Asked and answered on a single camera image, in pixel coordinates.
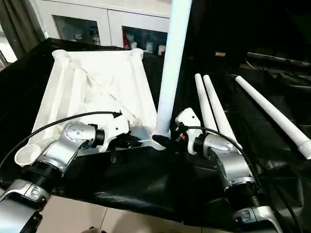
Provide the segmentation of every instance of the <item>table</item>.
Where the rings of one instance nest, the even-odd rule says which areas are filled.
[[[121,50],[57,39],[47,39],[29,54],[0,72],[0,158],[33,127],[52,66],[52,51]],[[144,54],[143,65],[157,108],[163,58]],[[206,70],[204,63],[187,58],[182,63],[173,118],[192,107],[202,119],[194,74],[208,73],[225,109],[236,138],[245,152],[270,170],[261,174],[272,203],[282,210],[293,225],[276,184],[296,210],[306,232],[311,230],[311,166],[274,122],[233,81],[231,74],[242,75],[259,92],[309,137],[311,137],[311,81],[293,77],[273,79],[258,70]],[[193,166],[173,151],[138,148],[117,152],[123,161],[110,163],[109,153],[77,158],[55,195],[87,201],[112,208],[183,221],[185,224],[235,230],[231,209],[224,198],[215,171]],[[0,171],[0,181],[7,187],[21,175],[21,169],[9,160]]]

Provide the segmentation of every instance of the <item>white cylindrical rod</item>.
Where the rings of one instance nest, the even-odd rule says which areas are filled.
[[[260,107],[281,127],[281,129],[295,142],[299,151],[306,159],[311,158],[311,140],[301,132],[286,116],[274,107],[264,96],[253,88],[241,76],[235,79],[239,85],[256,101]]]
[[[169,136],[192,0],[173,0],[154,134]]]
[[[205,83],[210,105],[212,106],[215,115],[219,132],[226,135],[227,137],[230,137],[234,141],[237,141],[209,76],[204,75],[203,80]]]
[[[194,78],[196,83],[196,89],[198,91],[204,127],[218,131],[212,110],[209,105],[206,91],[203,85],[202,77],[200,74],[196,74]]]

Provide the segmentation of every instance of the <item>black cable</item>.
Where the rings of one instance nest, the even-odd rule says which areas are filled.
[[[255,180],[257,181],[259,187],[263,187],[261,182],[260,182],[260,179],[253,167],[253,164],[251,163],[248,155],[243,151],[243,149],[231,138],[227,137],[226,135],[218,132],[218,131],[215,131],[215,130],[212,130],[212,129],[209,129],[209,128],[206,128],[206,127],[200,127],[200,126],[184,126],[185,129],[200,129],[202,131],[207,131],[207,132],[210,132],[210,133],[214,133],[224,139],[226,139],[228,142],[230,142],[235,148],[237,148],[239,150],[239,152],[244,156],[245,160],[247,161],[248,165],[249,165],[249,168],[255,178]],[[266,172],[266,174],[268,175],[269,179],[271,181],[273,181],[272,177],[270,176],[269,172],[267,171],[267,169],[261,164],[259,163],[258,161],[256,162],[256,164],[258,164],[260,166],[260,168]],[[297,216],[295,214],[295,212],[293,211],[292,207],[289,206],[288,202],[286,201],[284,195],[281,193],[281,190],[278,188],[277,184],[273,181],[274,185],[275,185],[275,188],[276,188],[276,191],[278,193],[278,195],[280,196],[280,198],[282,199],[282,201],[284,202],[286,208],[288,209],[288,211],[290,212],[292,218],[293,218],[293,221],[295,223],[295,225],[299,228],[299,231],[301,233],[303,233],[303,229],[302,229],[302,226],[301,224],[299,223],[298,219],[297,219]]]
[[[21,140],[16,146],[14,146],[9,153],[7,153],[7,155],[4,157],[4,159],[2,160],[2,162],[0,163],[0,170],[1,168],[3,167],[3,164],[5,163],[5,161],[11,156],[13,155],[14,151],[17,150],[20,146],[23,145],[23,143],[25,141],[27,141],[29,138],[33,137],[34,135],[36,135],[37,133],[47,129],[48,127],[51,127],[53,125],[57,125],[59,123],[62,123],[64,121],[67,121],[67,120],[72,120],[72,119],[75,119],[75,118],[79,118],[79,117],[84,117],[84,116],[88,116],[88,115],[95,115],[95,114],[112,114],[114,118],[116,117],[119,117],[122,115],[122,113],[116,113],[116,112],[109,112],[109,111],[97,111],[97,112],[90,112],[90,113],[82,113],[82,114],[78,114],[78,115],[74,115],[74,116],[70,116],[70,117],[67,117],[67,118],[64,118],[64,119],[61,119],[61,120],[57,120],[57,121],[54,121],[50,124],[47,124],[43,127],[41,127],[40,129],[37,129],[36,131],[32,132],[30,135],[28,135],[27,137],[25,137],[23,140]]]

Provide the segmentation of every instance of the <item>curtain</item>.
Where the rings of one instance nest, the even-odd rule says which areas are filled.
[[[45,39],[29,0],[0,0],[0,24],[18,59]]]

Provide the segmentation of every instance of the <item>white floor tile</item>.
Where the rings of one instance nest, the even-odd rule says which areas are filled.
[[[37,233],[81,233],[92,226],[100,228],[106,210],[103,206],[52,196],[41,212],[43,220]]]
[[[108,208],[101,229],[107,233],[201,233],[200,227],[112,208]]]

